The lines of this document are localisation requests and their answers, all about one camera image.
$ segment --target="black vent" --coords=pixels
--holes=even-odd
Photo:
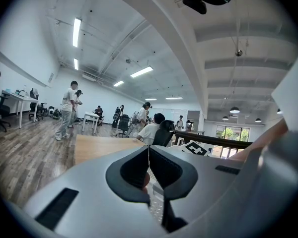
[[[65,188],[56,198],[35,218],[46,228],[53,230],[78,194],[77,190]]]
[[[217,166],[215,169],[225,173],[233,174],[233,175],[238,175],[240,171],[240,169],[230,168],[226,166]]]

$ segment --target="wooden floor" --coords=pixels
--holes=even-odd
[[[93,134],[89,122],[85,132],[81,131],[82,125],[75,125],[67,129],[68,139],[56,141],[54,132],[61,120],[46,117],[34,123],[25,113],[22,129],[18,128],[18,117],[4,120],[10,122],[11,127],[7,127],[7,133],[0,131],[0,192],[20,207],[34,192],[73,166],[77,134],[115,137],[119,132],[104,124]]]

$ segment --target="black hair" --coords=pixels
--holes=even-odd
[[[150,102],[146,102],[145,104],[143,104],[143,108],[145,109],[146,107],[149,107],[150,108],[151,104]]]
[[[154,122],[155,122],[156,124],[160,124],[160,123],[162,123],[164,120],[165,120],[165,117],[164,117],[163,114],[158,113],[158,114],[155,114],[155,115],[154,115]]]

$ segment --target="air conditioner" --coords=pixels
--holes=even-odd
[[[88,72],[84,71],[83,72],[83,78],[86,78],[90,81],[95,82],[97,77],[95,75],[91,74],[91,73],[88,73]]]

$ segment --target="railing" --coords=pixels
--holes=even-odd
[[[184,139],[184,143],[190,142],[190,140],[206,143],[210,145],[219,145],[228,148],[235,148],[235,149],[245,149],[248,147],[251,142],[243,142],[243,141],[235,141],[235,140],[227,140],[217,137],[208,137],[208,136],[201,136],[195,133],[183,132],[183,131],[176,131],[175,132],[175,145],[178,144],[179,138]]]

